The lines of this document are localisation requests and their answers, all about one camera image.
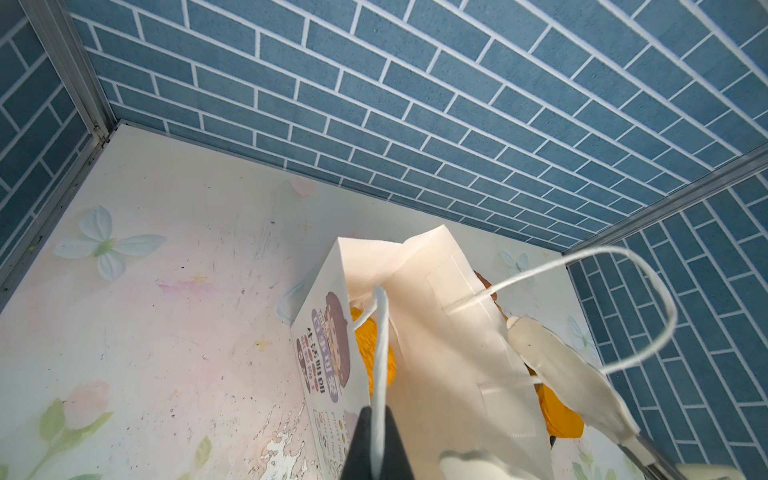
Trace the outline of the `white paper bag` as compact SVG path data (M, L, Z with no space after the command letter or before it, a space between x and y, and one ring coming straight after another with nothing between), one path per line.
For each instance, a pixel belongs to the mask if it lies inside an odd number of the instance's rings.
M668 322L609 374L641 363L671 338L678 312L657 275ZM535 372L507 342L507 322L450 231L402 243L335 241L291 327L320 475L340 479L360 411L389 406L414 479L549 479L551 446L532 386L479 385ZM374 393L355 330L378 325ZM397 364L387 385L388 347Z

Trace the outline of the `small round orange bun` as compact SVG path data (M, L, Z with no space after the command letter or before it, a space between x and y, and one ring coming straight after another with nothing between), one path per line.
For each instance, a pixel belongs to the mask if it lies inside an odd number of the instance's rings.
M367 319L355 330L356 342L368 375L369 395L374 393L374 365L378 340L378 325L373 318ZM395 380L397 364L391 346L388 347L387 385Z

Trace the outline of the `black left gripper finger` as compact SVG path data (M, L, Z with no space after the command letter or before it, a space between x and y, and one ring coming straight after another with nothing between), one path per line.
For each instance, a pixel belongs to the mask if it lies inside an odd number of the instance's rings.
M370 407L361 409L340 479L414 479L389 406L382 419L374 419Z

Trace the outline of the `braided brown pastry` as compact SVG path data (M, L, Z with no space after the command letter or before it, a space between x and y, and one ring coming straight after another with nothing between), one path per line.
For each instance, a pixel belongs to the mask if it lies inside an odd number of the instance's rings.
M489 282L479 272L474 271L474 273L477 276L477 278L479 279L479 281L483 284L483 287L485 289L490 288L492 286L491 282ZM502 315L505 315L502 307L498 304L498 301L497 301L498 300L498 293L492 293L491 294L491 299L493 300L493 302L496 305L497 309L502 313Z

